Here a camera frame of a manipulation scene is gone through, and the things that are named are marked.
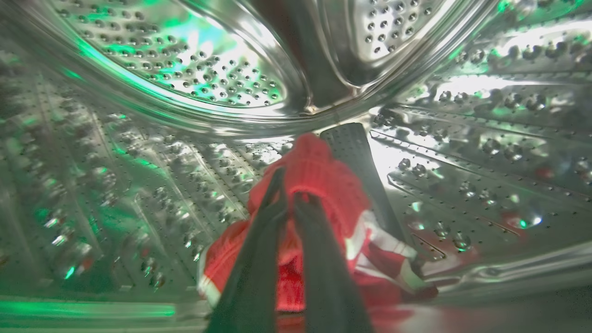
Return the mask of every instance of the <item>shiny metal surface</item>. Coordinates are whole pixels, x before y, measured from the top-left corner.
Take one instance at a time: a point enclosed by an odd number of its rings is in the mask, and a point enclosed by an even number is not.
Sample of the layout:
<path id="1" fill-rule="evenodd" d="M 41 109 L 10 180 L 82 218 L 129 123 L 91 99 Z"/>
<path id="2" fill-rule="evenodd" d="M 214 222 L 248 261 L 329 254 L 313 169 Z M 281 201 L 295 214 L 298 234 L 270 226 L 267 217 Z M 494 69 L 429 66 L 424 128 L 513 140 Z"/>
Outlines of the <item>shiny metal surface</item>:
<path id="1" fill-rule="evenodd" d="M 592 274 L 592 2 L 412 2 L 0 1 L 0 327 L 199 331 L 200 251 L 293 135 L 357 121 L 440 290 L 385 331 L 589 331 L 554 291 Z"/>

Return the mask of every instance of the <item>drum front lip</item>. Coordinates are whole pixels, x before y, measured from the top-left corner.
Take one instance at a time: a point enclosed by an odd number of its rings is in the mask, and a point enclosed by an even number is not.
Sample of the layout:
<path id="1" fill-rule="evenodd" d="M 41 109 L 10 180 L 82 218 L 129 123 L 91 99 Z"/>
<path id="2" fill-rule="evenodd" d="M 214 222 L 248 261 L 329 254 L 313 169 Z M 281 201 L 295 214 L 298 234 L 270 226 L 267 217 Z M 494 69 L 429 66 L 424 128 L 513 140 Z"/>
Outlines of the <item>drum front lip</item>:
<path id="1" fill-rule="evenodd" d="M 326 107 L 297 107 L 310 102 L 301 101 L 295 104 L 278 103 L 277 107 L 231 108 L 198 102 L 157 87 L 108 60 L 94 48 L 84 47 L 85 50 L 81 50 L 76 42 L 82 40 L 78 34 L 59 21 L 46 15 L 44 17 L 44 5 L 37 2 L 18 5 L 5 2 L 0 6 L 6 13 L 7 30 L 27 40 L 18 47 L 32 51 L 35 56 L 42 55 L 46 69 L 58 71 L 62 76 L 66 74 L 82 90 L 92 91 L 92 95 L 87 94 L 90 100 L 112 108 L 123 107 L 150 120 L 180 129 L 233 137 L 272 137 L 308 132 L 332 126 L 370 108 L 384 105 L 394 91 L 427 75 L 431 68 L 437 66 L 462 42 L 466 36 L 464 32 L 471 31 L 488 19 L 495 7 L 487 1 L 471 5 L 458 4 L 457 10 L 451 11 L 454 15 L 441 23 L 443 28 L 435 29 L 435 33 L 422 40 L 420 46 L 408 48 L 406 54 L 402 52 L 395 59 L 392 70 L 380 80 L 364 87 L 350 88 L 350 96 Z M 462 15 L 464 19 L 460 24 L 453 26 L 448 22 Z M 446 43 L 437 38 L 450 33 L 451 37 Z M 81 52 L 97 53 L 91 55 L 96 56 L 96 59 L 104 59 L 89 61 L 88 57 L 80 57 Z"/>

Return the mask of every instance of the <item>red garment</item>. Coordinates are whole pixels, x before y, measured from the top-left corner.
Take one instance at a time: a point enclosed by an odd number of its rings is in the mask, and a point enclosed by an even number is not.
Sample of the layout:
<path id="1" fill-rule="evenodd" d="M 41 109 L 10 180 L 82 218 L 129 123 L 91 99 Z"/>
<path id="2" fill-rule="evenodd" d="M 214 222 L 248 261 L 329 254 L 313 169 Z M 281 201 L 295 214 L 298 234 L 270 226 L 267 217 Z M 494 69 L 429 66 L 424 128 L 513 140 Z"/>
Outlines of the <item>red garment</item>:
<path id="1" fill-rule="evenodd" d="M 275 170 L 285 168 L 288 202 L 303 191 L 321 198 L 327 219 L 367 308 L 394 305 L 401 298 L 419 295 L 428 287 L 411 270 L 417 252 L 384 232 L 377 224 L 360 180 L 342 162 L 333 159 L 327 144 L 313 134 L 300 136 L 292 151 L 273 163 L 250 192 L 248 210 L 255 216 Z M 250 220 L 232 224 L 202 257 L 198 289 L 214 306 L 230 276 L 248 233 Z M 278 255 L 278 311 L 301 312 L 305 308 L 303 254 L 294 221 L 289 219 Z M 429 289 L 422 296 L 434 296 Z"/>

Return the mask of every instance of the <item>stainless steel surface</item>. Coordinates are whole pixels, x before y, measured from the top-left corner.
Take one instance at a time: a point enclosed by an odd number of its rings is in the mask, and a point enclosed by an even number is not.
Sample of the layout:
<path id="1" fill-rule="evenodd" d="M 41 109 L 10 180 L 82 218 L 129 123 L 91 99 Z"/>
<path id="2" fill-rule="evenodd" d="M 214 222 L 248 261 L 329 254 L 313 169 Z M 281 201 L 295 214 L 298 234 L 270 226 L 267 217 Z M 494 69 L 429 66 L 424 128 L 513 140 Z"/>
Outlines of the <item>stainless steel surface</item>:
<path id="1" fill-rule="evenodd" d="M 0 1 L 0 327 L 203 328 L 200 251 L 293 135 L 358 121 L 440 289 L 411 307 L 465 318 L 408 329 L 589 330 L 553 293 L 592 275 L 592 2 L 282 4 Z"/>

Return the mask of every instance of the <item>red and white striped fabric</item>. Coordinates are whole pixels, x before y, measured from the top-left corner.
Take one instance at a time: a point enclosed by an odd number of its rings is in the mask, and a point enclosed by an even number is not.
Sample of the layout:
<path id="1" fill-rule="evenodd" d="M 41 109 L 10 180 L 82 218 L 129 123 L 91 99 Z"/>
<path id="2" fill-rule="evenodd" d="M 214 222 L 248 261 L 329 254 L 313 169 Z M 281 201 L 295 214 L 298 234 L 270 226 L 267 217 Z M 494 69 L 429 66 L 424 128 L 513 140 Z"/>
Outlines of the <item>red and white striped fabric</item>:
<path id="1" fill-rule="evenodd" d="M 279 167 L 285 168 L 290 204 L 292 195 L 299 191 L 321 198 L 367 308 L 396 305 L 404 298 L 435 296 L 437 290 L 411 269 L 417 252 L 378 226 L 360 180 L 345 164 L 333 159 L 327 144 L 313 134 L 299 137 L 293 150 L 270 165 L 253 187 L 248 204 L 251 216 L 256 215 L 271 176 Z M 198 290 L 212 306 L 220 298 L 251 222 L 232 224 L 200 260 Z M 277 311 L 303 311 L 303 254 L 292 220 L 279 247 L 278 267 Z"/>

